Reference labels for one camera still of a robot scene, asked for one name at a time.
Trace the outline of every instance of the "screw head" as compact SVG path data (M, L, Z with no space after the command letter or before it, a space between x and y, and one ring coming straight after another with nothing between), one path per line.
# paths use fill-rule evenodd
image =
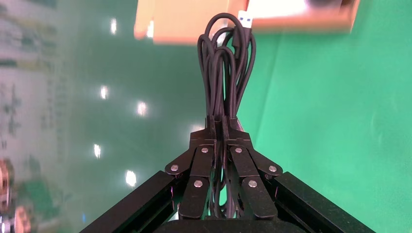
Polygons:
M270 170L271 172L275 172L275 171L277 171L277 169L276 169L276 167L275 167L275 166L269 166L269 170Z
M177 171L178 169L179 169L179 166L176 165L176 164L173 164L173 165L170 167L170 170L172 170L172 171Z
M200 180L196 180L196 181L194 182L194 186L195 186L196 188L200 188L200 187L202 187L202 185L203 185L203 182L200 181Z
M254 180L249 181L249 186L250 187L255 188L257 185L258 184L256 183L256 181L254 181Z

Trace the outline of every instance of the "black cable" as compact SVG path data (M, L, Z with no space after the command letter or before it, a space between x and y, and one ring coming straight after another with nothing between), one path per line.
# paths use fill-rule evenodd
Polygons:
M213 24L221 18L231 20L235 27L221 28L210 39L209 34ZM223 33L226 33L225 39L222 45L218 46L217 40ZM234 52L227 46L230 40ZM255 62L256 42L251 29L243 27L234 15L217 14L207 24L205 33L200 35L197 50L205 86L207 115L214 116L215 121L221 121L223 116L235 118ZM222 148L218 149L218 160L215 161L216 169L212 181L209 210L213 216L232 218L241 210L236 210L231 196L225 148L222 151L220 149ZM220 192L225 186L227 201L224 205L219 205Z

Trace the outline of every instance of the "usb connector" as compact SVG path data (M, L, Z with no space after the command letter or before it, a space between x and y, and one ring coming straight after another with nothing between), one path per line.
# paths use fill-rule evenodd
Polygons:
M238 20L242 24L243 28L239 29L237 28L237 26L235 26L234 32L233 32L232 46L235 48L235 58L236 59L238 59L240 56L239 54L240 34L244 34L245 36L245 42L246 42L245 47L247 48L249 46L250 34L252 34L253 17L247 11L239 11Z

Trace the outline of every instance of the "green backdrop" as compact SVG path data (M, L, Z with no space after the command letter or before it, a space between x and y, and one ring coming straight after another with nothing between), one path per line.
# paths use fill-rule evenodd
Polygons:
M363 0L352 34L258 35L239 114L261 153L382 233L412 232L411 9Z

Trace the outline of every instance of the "glass surface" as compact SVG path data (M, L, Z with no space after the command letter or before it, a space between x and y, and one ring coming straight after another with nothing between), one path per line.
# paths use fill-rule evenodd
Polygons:
M22 207L2 222L79 232L203 127L196 48L135 40L136 7L0 0L0 170ZM412 231L409 9L362 1L351 35L257 35L239 112L257 150L377 232Z

